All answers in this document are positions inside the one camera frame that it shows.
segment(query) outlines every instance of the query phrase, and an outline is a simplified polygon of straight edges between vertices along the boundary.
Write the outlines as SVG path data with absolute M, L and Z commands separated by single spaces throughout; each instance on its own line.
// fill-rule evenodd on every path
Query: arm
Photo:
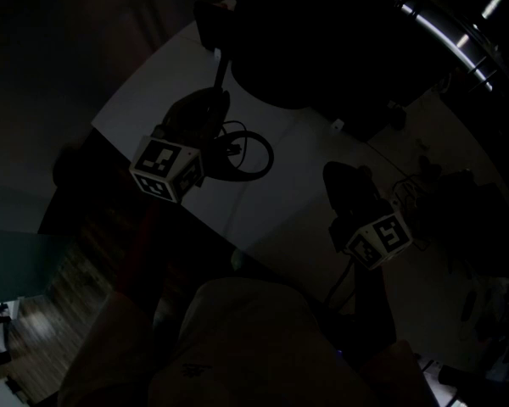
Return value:
M 143 404 L 155 369 L 152 323 L 165 272 L 159 244 L 166 237 L 161 234 L 173 232 L 160 221 L 163 208 L 175 205 L 155 201 L 149 207 L 117 286 L 66 374 L 59 405 Z
M 356 265 L 355 314 L 361 327 L 360 375 L 383 405 L 438 405 L 409 343 L 396 342 L 394 318 L 384 289 L 383 270 Z

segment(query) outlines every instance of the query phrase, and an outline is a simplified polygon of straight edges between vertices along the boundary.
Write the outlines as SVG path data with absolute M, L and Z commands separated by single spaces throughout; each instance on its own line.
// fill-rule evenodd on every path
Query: black object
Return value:
M 394 212 L 363 170 L 331 161 L 324 166 L 322 174 L 328 199 L 338 215 L 330 226 L 337 252 L 345 248 L 360 226 Z
M 469 170 L 443 176 L 417 207 L 421 228 L 442 237 L 450 255 L 479 275 L 509 277 L 509 208 L 496 184 L 478 187 Z
M 403 130 L 406 127 L 407 113 L 401 107 L 394 107 L 389 111 L 389 122 L 395 130 Z
M 226 122 L 223 122 L 222 130 L 225 134 L 227 134 L 227 131 L 224 128 L 224 125 L 226 124 L 238 124 L 243 127 L 244 131 L 247 131 L 247 127 L 243 122 L 240 122 L 239 120 L 227 120 Z M 245 161 L 245 156 L 247 155 L 247 141 L 249 140 L 248 137 L 244 138 L 243 142 L 243 154 L 241 156 L 241 160 L 239 161 L 239 164 L 236 166 L 236 169 L 239 169 L 243 162 Z M 239 145 L 231 145 L 231 147 L 228 149 L 228 155 L 235 155 L 234 151 L 237 151 L 236 153 L 239 153 L 242 151 L 242 149 L 239 147 Z
M 9 390 L 13 393 L 22 392 L 23 390 L 15 380 L 12 380 L 9 377 L 6 378 L 6 386 L 8 386 Z
M 477 333 L 477 339 L 480 342 L 484 342 L 490 337 L 493 337 L 497 334 L 498 331 L 498 320 L 496 319 L 493 313 L 484 313 L 478 319 L 477 324 L 475 324 L 475 332 Z M 492 355 L 492 362 L 496 362 L 497 359 L 504 354 L 507 346 L 507 341 L 505 339 L 496 339 L 490 346 L 487 348 L 487 352 L 483 357 L 483 362 L 490 362 L 489 357 Z
M 230 108 L 230 94 L 207 87 L 172 104 L 152 137 L 204 149 L 219 135 Z
M 439 372 L 441 384 L 458 389 L 458 397 L 468 406 L 509 404 L 509 383 L 493 382 L 469 372 L 444 365 Z
M 50 395 L 43 401 L 34 404 L 34 407 L 57 407 L 58 405 L 59 405 L 59 393 L 55 392 L 53 395 Z
M 443 170 L 439 164 L 432 164 L 426 155 L 418 158 L 418 165 L 421 168 L 420 177 L 424 182 L 436 182 Z
M 477 293 L 475 291 L 470 291 L 467 294 L 466 301 L 464 302 L 464 307 L 461 310 L 460 321 L 465 322 L 471 318 L 475 300 L 477 300 Z
M 224 76 L 227 73 L 229 61 L 228 56 L 228 53 L 222 53 L 221 61 L 219 62 L 219 67 L 217 68 L 217 75 L 215 76 L 215 84 L 213 85 L 213 88 L 218 92 L 222 89 L 222 82 L 224 81 Z
M 338 312 L 345 307 L 345 305 L 355 296 L 356 288 L 352 290 L 352 292 L 347 296 L 347 298 L 343 301 L 341 305 L 338 307 Z
M 313 0 L 237 0 L 232 74 L 258 99 L 285 109 L 310 105 L 322 12 Z
M 263 170 L 249 173 L 239 170 L 228 158 L 228 147 L 239 138 L 252 138 L 260 142 L 268 152 L 268 162 Z M 211 142 L 208 150 L 204 153 L 204 171 L 206 176 L 223 181 L 254 181 L 266 175 L 273 166 L 273 149 L 270 143 L 252 131 L 235 131 L 217 137 Z
M 194 4 L 194 18 L 202 45 L 210 51 L 219 48 L 232 52 L 234 13 L 231 10 L 206 2 Z
M 433 360 L 429 360 L 428 363 L 421 369 L 422 372 L 427 371 L 430 366 L 433 365 Z

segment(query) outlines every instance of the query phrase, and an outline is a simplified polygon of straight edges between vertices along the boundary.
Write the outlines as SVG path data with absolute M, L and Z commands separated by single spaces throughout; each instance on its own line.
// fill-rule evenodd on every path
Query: floor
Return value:
M 69 248 L 48 292 L 20 301 L 9 326 L 12 361 L 0 377 L 12 377 L 38 403 L 57 392 L 111 282 L 80 250 Z
M 59 390 L 66 370 L 115 284 L 137 226 L 153 200 L 138 191 L 128 165 L 94 131 L 73 158 L 61 163 L 69 172 L 66 177 L 55 171 L 59 189 L 40 233 L 76 239 L 47 292 L 20 301 L 19 318 L 10 324 L 12 361 L 0 366 L 0 376 L 11 376 L 34 403 Z M 163 260 L 167 272 L 159 321 L 179 321 L 200 285 L 232 272 L 232 245 L 187 211 L 171 221 L 200 241 L 193 248 L 185 234 L 181 260 Z M 205 252 L 216 255 L 216 261 L 221 263 L 206 264 Z

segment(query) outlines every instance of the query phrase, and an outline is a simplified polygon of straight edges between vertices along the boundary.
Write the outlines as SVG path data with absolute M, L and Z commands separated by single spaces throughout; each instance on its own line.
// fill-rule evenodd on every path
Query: wire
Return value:
M 424 248 L 421 248 L 417 243 L 415 243 L 416 238 L 414 238 L 413 239 L 413 246 L 418 248 L 421 252 L 426 252 L 428 250 L 428 248 L 432 245 L 432 242 L 429 241 L 429 240 L 425 240 L 423 238 L 419 238 L 419 239 L 421 239 L 422 241 L 424 241 L 425 243 L 428 243 L 428 244 L 426 246 L 424 246 Z
M 409 218 L 408 217 L 409 213 L 407 212 L 408 211 L 408 209 L 407 209 L 407 199 L 408 198 L 413 199 L 413 197 L 412 197 L 412 195 L 408 194 L 408 195 L 406 195 L 406 198 L 404 199 L 404 203 L 403 203 L 403 205 L 404 205 L 404 218 L 405 218 L 406 221 Z
M 255 139 L 266 150 L 266 166 L 262 170 L 256 172 L 241 170 L 227 158 L 234 155 L 234 151 L 237 153 L 241 152 L 241 147 L 234 142 L 244 138 Z M 204 162 L 204 172 L 206 176 L 221 181 L 255 181 L 267 175 L 274 161 L 275 154 L 273 153 L 273 148 L 263 136 L 253 131 L 234 131 L 211 141 Z
M 396 182 L 394 183 L 394 185 L 392 186 L 392 192 L 395 192 L 395 191 L 396 191 L 396 187 L 397 187 L 399 184 L 403 184 L 403 183 L 405 183 L 405 182 L 407 182 L 407 181 L 409 181 L 409 180 L 411 180 L 411 179 L 413 179 L 413 178 L 416 178 L 416 177 L 418 177 L 418 176 L 419 176 L 418 174 L 414 173 L 413 175 L 409 175 L 409 176 L 405 177 L 403 180 L 396 181 Z
M 385 155 L 383 155 L 378 149 L 374 148 L 371 144 L 369 144 L 368 142 L 366 142 L 366 145 L 369 146 L 371 149 L 373 149 L 373 151 L 375 151 L 376 153 L 378 153 L 381 157 L 383 157 L 384 159 L 386 159 L 389 163 L 391 163 L 403 176 L 406 177 L 406 179 L 408 178 L 407 174 L 402 170 L 400 169 L 396 164 L 394 164 L 392 161 L 390 161 L 390 159 L 388 157 L 386 157 Z
M 452 407 L 456 401 L 458 401 L 458 390 L 456 390 L 455 396 L 450 399 L 450 401 L 445 405 L 445 407 Z
M 354 297 L 356 294 L 356 288 L 353 289 L 352 293 L 349 294 L 349 296 L 345 299 L 345 301 L 339 306 L 338 312 L 341 311 L 345 305 Z
M 241 125 L 243 127 L 244 131 L 247 131 L 247 127 L 245 126 L 245 124 L 243 122 L 240 122 L 239 120 L 227 120 L 226 122 L 222 123 L 222 130 L 224 131 L 225 134 L 227 133 L 227 131 L 224 129 L 224 125 L 225 124 L 238 124 L 238 125 Z M 245 160 L 245 155 L 247 155 L 247 139 L 248 139 L 248 137 L 244 138 L 244 142 L 243 142 L 243 155 L 241 157 L 241 161 L 236 166 L 236 169 L 239 169 L 241 167 L 241 165 L 243 164 L 243 162 Z
M 406 190 L 407 194 L 413 198 L 413 204 L 417 206 L 418 192 L 415 186 L 412 186 L 411 184 L 404 182 L 402 184 L 402 187 Z M 409 187 L 415 192 L 415 194 L 411 193 Z
M 328 292 L 328 295 L 326 296 L 326 298 L 324 299 L 324 305 L 325 306 L 328 306 L 330 304 L 330 300 L 332 299 L 332 296 L 335 294 L 335 292 L 338 290 L 339 286 L 343 283 L 343 281 L 345 280 L 345 278 L 347 277 L 347 275 L 349 274 L 350 272 L 350 269 L 352 268 L 353 264 L 355 263 L 355 259 L 352 257 L 352 255 L 350 254 L 347 254 L 350 256 L 350 260 L 349 260 L 349 263 L 347 264 L 347 268 L 345 268 L 345 271 L 343 272 L 343 274 L 339 277 L 338 281 L 336 282 L 336 284 L 330 288 L 330 291 Z
M 405 207 L 406 205 L 404 204 L 404 201 L 403 201 L 403 200 L 401 200 L 400 195 L 399 195 L 398 193 L 395 193 L 394 195 L 396 196 L 396 198 L 397 198 L 397 199 L 398 199 L 398 201 L 400 202 L 401 206 L 402 206 L 402 207 Z
M 426 364 L 426 366 L 424 366 L 424 367 L 421 369 L 421 372 L 426 371 L 426 370 L 427 370 L 430 366 L 432 366 L 432 365 L 433 365 L 433 360 L 430 360 L 430 361 Z

